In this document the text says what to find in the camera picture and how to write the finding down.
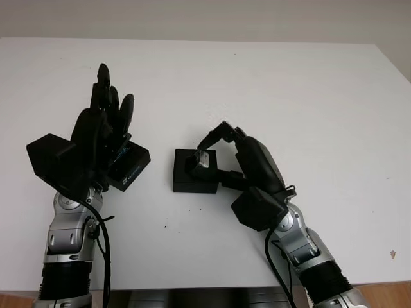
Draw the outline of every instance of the robotic hand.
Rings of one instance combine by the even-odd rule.
[[[217,169],[216,153],[207,150],[220,139],[234,141],[243,174]],[[209,132],[197,150],[177,149],[173,188],[177,193],[215,193],[218,183],[243,191],[231,205],[240,223],[257,231],[267,230],[265,252],[292,307],[292,294],[271,261],[268,245],[275,234],[315,308],[368,308],[361,292],[342,275],[326,245],[304,222],[300,209],[290,202],[295,186],[286,187],[267,148],[240,128],[222,122]]]
[[[91,307],[95,241],[105,259],[103,306],[108,305],[110,243],[104,222],[108,219],[99,214],[101,193],[109,185],[125,191],[150,162],[148,150],[130,141],[133,95],[126,95],[119,108],[105,64],[100,65],[97,80],[90,108],[78,116],[70,141],[48,134],[27,145],[35,174],[57,190],[36,308]],[[100,229],[105,252],[98,240]]]

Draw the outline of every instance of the wall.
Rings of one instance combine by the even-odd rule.
[[[411,80],[410,0],[0,0],[0,37],[372,43]]]

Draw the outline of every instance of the white tabletop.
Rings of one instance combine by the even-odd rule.
[[[411,279],[411,84],[372,45],[0,39],[0,290],[41,281],[54,191],[25,145],[69,138],[101,62],[136,98],[132,140],[152,162],[105,193],[112,288],[276,286],[239,192],[174,194],[175,148],[226,119],[271,151],[294,203],[352,283]],[[220,169],[239,170],[234,146]],[[396,251],[392,259],[390,252]],[[96,252],[92,285],[102,287]]]

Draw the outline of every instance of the black cable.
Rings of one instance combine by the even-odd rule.
[[[100,249],[101,254],[104,255],[105,251],[103,250],[103,247],[101,247],[101,243],[100,243],[100,240],[98,238],[97,238],[97,245],[98,245],[98,248]]]
[[[109,305],[110,300],[110,291],[111,291],[111,257],[110,257],[110,240],[109,240],[109,233],[107,232],[107,227],[105,226],[104,219],[100,216],[99,212],[92,206],[89,205],[87,202],[82,200],[78,201],[81,205],[87,208],[94,217],[96,217],[99,227],[103,231],[103,238],[104,238],[104,246],[105,252],[103,252],[103,248],[101,244],[99,244],[99,248],[101,248],[101,253],[104,257],[104,285],[103,285],[103,308],[107,308]]]
[[[291,308],[297,308],[297,306],[294,303],[294,299],[291,296],[290,292],[287,289],[287,286],[284,283],[284,280],[281,278],[280,273],[278,272],[277,268],[275,267],[274,263],[272,262],[270,252],[268,251],[268,244],[270,243],[270,237],[274,233],[274,228],[272,227],[268,233],[267,236],[265,237],[264,241],[264,251],[265,251],[265,256],[267,257],[268,263],[270,263],[271,269],[274,272],[275,277],[277,278],[278,282],[280,283],[281,287],[283,288],[285,295],[287,296],[288,302],[291,305]]]
[[[293,278],[292,278],[292,274],[291,274],[290,260],[288,259],[287,254],[285,254],[285,251],[278,244],[276,244],[275,241],[271,241],[271,243],[279,249],[279,251],[281,252],[281,256],[283,257],[283,259],[285,259],[285,261],[287,261],[288,279],[290,280],[290,294],[291,294],[291,297],[293,298]]]

